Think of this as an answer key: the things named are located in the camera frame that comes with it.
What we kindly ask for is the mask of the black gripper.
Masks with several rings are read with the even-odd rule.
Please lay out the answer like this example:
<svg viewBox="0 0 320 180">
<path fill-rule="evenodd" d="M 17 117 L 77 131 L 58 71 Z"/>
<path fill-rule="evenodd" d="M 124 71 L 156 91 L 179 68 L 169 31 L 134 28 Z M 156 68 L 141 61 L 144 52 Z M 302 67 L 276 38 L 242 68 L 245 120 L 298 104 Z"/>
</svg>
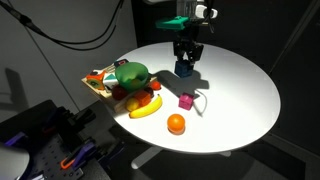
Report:
<svg viewBox="0 0 320 180">
<path fill-rule="evenodd" d="M 199 33 L 198 26 L 186 27 L 177 32 L 177 39 L 173 42 L 174 55 L 178 61 L 184 59 L 185 50 L 189 51 L 189 61 L 195 64 L 200 60 L 204 46 L 197 44 L 197 36 Z"/>
</svg>

